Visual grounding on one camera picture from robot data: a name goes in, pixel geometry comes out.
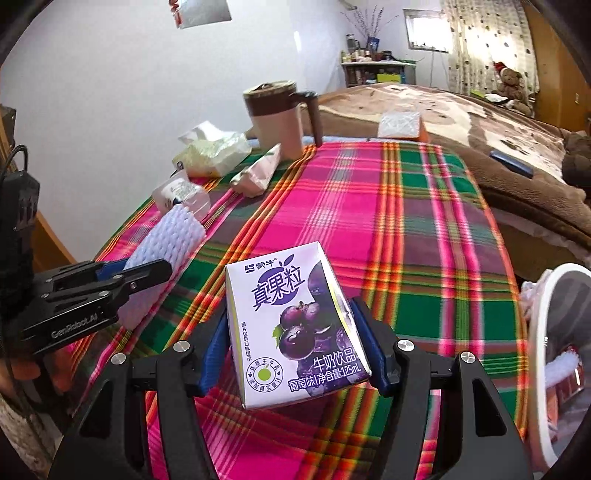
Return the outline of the purple grape milk carton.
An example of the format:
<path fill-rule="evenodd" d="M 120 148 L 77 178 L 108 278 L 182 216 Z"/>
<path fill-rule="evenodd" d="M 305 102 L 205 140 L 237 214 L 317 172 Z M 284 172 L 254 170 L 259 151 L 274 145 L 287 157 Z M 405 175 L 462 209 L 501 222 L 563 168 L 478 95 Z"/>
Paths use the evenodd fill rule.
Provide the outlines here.
<path fill-rule="evenodd" d="M 320 243 L 231 263 L 225 289 L 246 409 L 308 401 L 370 379 L 352 309 Z"/>

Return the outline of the white foam fruit net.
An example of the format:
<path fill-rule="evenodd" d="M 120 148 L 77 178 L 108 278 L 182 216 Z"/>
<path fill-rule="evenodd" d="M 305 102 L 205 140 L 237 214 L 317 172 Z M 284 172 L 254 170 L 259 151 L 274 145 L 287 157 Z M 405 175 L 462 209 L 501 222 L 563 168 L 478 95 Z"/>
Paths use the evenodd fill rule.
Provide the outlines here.
<path fill-rule="evenodd" d="M 576 350 L 567 349 L 545 365 L 545 388 L 549 389 L 570 377 L 578 368 L 580 357 Z"/>

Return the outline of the white trash bin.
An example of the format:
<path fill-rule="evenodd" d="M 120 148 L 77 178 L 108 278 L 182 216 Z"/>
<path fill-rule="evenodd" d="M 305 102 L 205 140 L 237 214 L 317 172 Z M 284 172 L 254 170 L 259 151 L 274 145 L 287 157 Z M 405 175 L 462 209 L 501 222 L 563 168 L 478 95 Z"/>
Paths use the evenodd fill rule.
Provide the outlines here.
<path fill-rule="evenodd" d="M 527 445 L 535 473 L 590 477 L 590 270 L 566 263 L 522 285 Z"/>

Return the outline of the colourful plaid tablecloth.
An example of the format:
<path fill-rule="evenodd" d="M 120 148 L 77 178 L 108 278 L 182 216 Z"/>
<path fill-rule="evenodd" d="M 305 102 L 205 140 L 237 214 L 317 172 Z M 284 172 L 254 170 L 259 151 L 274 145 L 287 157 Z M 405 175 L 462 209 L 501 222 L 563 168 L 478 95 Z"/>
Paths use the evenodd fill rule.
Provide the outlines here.
<path fill-rule="evenodd" d="M 70 349 L 72 395 L 83 397 L 109 357 L 160 352 L 211 317 L 224 268 L 318 242 L 339 285 L 427 351 L 473 352 L 519 431 L 526 428 L 526 326 L 511 260 L 465 163 L 439 146 L 335 142 L 308 147 L 249 199 L 228 178 L 206 179 L 207 235 L 157 310 L 128 331 L 112 326 Z M 248 411 L 226 363 L 197 400 L 223 479 L 362 479 L 391 403 L 371 386 L 274 410 Z"/>

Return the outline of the small white plastic packet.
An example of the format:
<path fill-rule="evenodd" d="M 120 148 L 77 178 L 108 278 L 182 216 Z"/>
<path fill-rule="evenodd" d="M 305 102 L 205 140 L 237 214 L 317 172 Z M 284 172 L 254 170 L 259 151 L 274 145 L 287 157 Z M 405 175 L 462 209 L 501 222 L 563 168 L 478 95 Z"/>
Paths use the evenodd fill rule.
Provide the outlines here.
<path fill-rule="evenodd" d="M 204 220 L 211 210 L 211 198 L 204 187 L 190 181 L 185 170 L 175 172 L 152 191 L 152 200 L 158 211 L 166 214 L 175 205 L 182 205 L 197 221 Z"/>

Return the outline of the pink crumpled wrapper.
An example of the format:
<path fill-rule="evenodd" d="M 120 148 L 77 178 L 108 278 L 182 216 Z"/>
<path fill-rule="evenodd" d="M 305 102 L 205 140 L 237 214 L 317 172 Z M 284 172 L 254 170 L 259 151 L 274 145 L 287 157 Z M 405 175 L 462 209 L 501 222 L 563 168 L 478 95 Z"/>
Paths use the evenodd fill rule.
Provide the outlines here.
<path fill-rule="evenodd" d="M 281 160 L 281 146 L 276 144 L 252 165 L 242 169 L 230 181 L 231 190 L 247 198 L 266 193 L 270 180 Z"/>

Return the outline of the soft tissue pack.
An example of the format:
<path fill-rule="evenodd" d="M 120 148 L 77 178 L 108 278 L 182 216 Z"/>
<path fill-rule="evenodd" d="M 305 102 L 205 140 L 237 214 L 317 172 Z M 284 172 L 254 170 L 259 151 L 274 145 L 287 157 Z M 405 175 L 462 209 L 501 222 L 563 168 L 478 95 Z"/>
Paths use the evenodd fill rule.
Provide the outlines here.
<path fill-rule="evenodd" d="M 189 177 L 221 178 L 252 152 L 245 134 L 223 131 L 209 121 L 201 122 L 178 140 L 184 147 L 172 164 Z"/>

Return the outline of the blue phone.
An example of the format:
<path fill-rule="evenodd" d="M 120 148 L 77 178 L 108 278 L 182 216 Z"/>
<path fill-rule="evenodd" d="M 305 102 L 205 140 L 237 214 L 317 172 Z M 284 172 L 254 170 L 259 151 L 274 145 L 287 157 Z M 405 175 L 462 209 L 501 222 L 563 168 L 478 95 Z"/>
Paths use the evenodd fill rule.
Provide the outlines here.
<path fill-rule="evenodd" d="M 498 150 L 492 150 L 489 153 L 489 157 L 513 173 L 519 174 L 528 179 L 532 179 L 534 177 L 534 170 L 530 165 L 521 162 L 511 155 Z"/>

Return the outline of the orange tissue box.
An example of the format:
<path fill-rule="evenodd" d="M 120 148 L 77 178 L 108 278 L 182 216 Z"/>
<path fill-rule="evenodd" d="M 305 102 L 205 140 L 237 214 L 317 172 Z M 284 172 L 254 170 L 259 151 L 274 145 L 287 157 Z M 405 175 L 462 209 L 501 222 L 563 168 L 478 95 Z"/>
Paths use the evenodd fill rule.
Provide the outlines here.
<path fill-rule="evenodd" d="M 416 111 L 390 111 L 384 113 L 378 125 L 378 137 L 423 143 L 430 142 L 430 136 L 421 113 Z"/>

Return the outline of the pink brown lidded mug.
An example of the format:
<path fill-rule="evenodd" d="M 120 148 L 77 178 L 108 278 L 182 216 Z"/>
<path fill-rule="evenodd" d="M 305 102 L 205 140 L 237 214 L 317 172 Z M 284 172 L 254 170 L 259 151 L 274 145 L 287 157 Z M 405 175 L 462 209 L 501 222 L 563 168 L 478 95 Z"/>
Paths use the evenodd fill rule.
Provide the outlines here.
<path fill-rule="evenodd" d="M 301 104 L 307 107 L 315 147 L 324 144 L 317 93 L 300 91 L 296 82 L 280 80 L 249 88 L 242 98 L 260 147 L 270 150 L 280 145 L 281 160 L 297 160 L 304 155 Z"/>

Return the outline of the dark brown jacket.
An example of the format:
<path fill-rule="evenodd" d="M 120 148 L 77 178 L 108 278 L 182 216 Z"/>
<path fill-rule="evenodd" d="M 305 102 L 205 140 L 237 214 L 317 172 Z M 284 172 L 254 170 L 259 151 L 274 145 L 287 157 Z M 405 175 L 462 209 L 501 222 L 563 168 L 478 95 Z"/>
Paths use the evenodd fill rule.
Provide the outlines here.
<path fill-rule="evenodd" d="M 591 193 L 591 148 L 590 136 L 570 133 L 564 140 L 565 156 L 562 162 L 562 178 L 573 187 L 585 192 L 590 202 Z"/>

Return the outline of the cluttered shelf unit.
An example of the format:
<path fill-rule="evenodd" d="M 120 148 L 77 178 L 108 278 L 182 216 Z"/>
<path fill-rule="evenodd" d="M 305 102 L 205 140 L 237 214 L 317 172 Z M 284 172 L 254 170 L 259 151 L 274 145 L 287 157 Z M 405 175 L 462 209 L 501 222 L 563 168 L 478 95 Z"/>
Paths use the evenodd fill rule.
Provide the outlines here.
<path fill-rule="evenodd" d="M 377 37 L 368 37 L 363 48 L 353 34 L 348 34 L 341 60 L 348 88 L 377 83 L 417 84 L 415 62 L 398 60 L 390 50 L 381 50 Z"/>

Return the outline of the teddy bear with hat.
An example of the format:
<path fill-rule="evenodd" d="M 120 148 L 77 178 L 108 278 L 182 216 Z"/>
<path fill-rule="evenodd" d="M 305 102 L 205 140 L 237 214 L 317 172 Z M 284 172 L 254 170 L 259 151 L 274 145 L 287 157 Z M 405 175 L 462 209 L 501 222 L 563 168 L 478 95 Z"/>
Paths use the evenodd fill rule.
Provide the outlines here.
<path fill-rule="evenodd" d="M 511 109 L 517 110 L 527 117 L 532 117 L 534 112 L 522 74 L 509 68 L 503 62 L 495 62 L 494 68 L 499 76 L 498 88 L 495 93 L 507 98 Z"/>

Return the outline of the wooden wardrobe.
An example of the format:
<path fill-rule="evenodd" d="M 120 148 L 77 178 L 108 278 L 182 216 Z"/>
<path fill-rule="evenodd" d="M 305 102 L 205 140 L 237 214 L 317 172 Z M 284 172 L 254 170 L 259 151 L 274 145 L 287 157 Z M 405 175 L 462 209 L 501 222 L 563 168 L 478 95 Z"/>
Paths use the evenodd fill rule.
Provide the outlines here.
<path fill-rule="evenodd" d="M 590 85 L 550 24 L 530 1 L 522 1 L 539 78 L 535 115 L 570 131 L 590 132 Z"/>

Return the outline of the small window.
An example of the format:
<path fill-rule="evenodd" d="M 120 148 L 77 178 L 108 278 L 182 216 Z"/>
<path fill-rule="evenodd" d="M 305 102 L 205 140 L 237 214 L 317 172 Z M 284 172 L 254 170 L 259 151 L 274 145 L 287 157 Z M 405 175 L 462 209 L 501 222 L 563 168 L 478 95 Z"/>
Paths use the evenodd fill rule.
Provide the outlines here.
<path fill-rule="evenodd" d="M 404 17 L 411 50 L 450 52 L 451 29 L 443 11 L 404 9 Z"/>

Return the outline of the dried branches in vase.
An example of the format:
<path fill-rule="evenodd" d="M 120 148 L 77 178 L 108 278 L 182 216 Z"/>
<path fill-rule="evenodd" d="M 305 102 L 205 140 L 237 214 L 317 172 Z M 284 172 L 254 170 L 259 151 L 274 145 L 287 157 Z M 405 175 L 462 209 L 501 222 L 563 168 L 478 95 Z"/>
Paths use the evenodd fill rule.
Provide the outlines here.
<path fill-rule="evenodd" d="M 388 16 L 387 8 L 377 4 L 361 7 L 346 3 L 341 14 L 360 35 L 360 42 L 367 50 L 376 49 L 381 32 L 399 17 L 398 14 Z"/>

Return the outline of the patterned window curtain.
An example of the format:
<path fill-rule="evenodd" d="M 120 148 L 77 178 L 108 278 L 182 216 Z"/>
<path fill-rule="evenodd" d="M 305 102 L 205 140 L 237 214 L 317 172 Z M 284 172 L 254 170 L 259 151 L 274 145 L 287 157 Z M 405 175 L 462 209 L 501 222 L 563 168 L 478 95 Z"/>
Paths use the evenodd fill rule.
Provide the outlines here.
<path fill-rule="evenodd" d="M 523 76 L 529 93 L 540 90 L 529 22 L 520 1 L 453 0 L 442 3 L 450 27 L 449 88 L 489 93 L 498 87 L 497 63 Z"/>

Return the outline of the wall poster with ornament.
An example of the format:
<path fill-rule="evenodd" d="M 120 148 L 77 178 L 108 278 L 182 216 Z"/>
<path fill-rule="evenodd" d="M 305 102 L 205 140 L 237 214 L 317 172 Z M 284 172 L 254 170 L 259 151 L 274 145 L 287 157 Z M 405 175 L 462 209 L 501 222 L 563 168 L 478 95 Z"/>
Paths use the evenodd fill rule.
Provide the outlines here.
<path fill-rule="evenodd" d="M 225 0 L 169 0 L 168 5 L 179 29 L 231 20 Z"/>

